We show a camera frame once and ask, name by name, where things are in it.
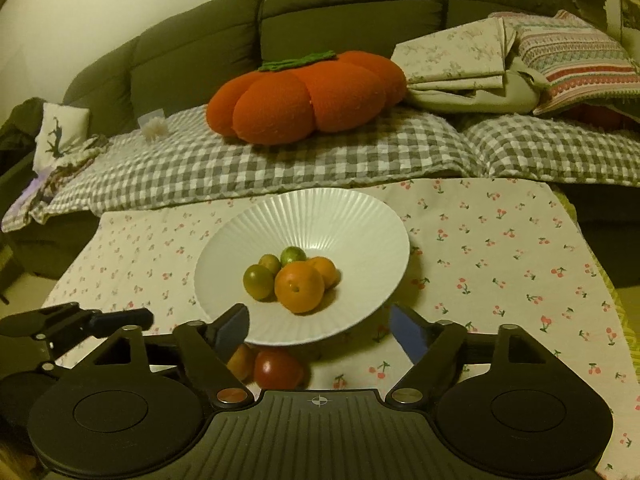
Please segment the orange pumpkin pillow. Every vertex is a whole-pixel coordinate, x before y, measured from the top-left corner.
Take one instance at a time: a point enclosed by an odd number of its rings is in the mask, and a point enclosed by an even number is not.
[[[385,57],[313,54],[265,63],[227,82],[207,106],[207,124],[252,144],[286,144],[315,130],[335,133],[365,124],[405,92],[402,69]]]

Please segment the mandarin orange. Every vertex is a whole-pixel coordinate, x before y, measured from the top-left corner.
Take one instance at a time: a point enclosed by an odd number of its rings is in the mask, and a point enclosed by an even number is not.
[[[324,294],[322,275],[306,262],[291,262],[276,276],[276,298],[294,314],[315,309]]]
[[[309,258],[306,263],[311,265],[320,273],[320,276],[322,276],[322,280],[324,281],[325,290],[334,286],[335,282],[338,281],[338,270],[329,258],[325,258],[324,256],[315,256],[313,258]]]

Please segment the ribbed bowl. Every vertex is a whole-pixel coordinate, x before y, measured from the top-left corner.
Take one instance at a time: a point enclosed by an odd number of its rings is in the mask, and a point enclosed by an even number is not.
[[[253,300],[242,286],[246,268],[287,246],[326,256],[341,273],[323,303],[296,315],[277,302]],[[365,319],[391,295],[409,261],[409,238],[398,215],[355,190],[315,188],[269,197],[224,224],[196,265],[195,292],[212,319],[235,303],[249,308],[247,342],[289,346],[318,341]]]

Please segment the green lime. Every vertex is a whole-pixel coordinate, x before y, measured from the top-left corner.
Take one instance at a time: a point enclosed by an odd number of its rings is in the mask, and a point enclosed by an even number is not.
[[[280,263],[284,267],[291,262],[304,262],[306,260],[305,251],[299,247],[287,247],[280,255]]]
[[[242,277],[244,290],[254,300],[264,300],[273,292],[273,274],[269,269],[262,265],[252,265]]]
[[[267,267],[274,276],[280,271],[280,260],[274,254],[265,254],[262,256],[258,265]]]

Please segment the green stem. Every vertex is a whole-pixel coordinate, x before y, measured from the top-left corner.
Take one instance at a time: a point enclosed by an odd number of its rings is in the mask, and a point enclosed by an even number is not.
[[[325,61],[329,59],[335,59],[336,53],[333,50],[327,52],[321,52],[319,54],[309,54],[308,56],[301,57],[299,59],[284,59],[282,61],[268,61],[264,62],[258,69],[259,72],[279,72],[280,70],[287,70],[289,68],[299,68],[301,66],[310,65],[318,61]]]

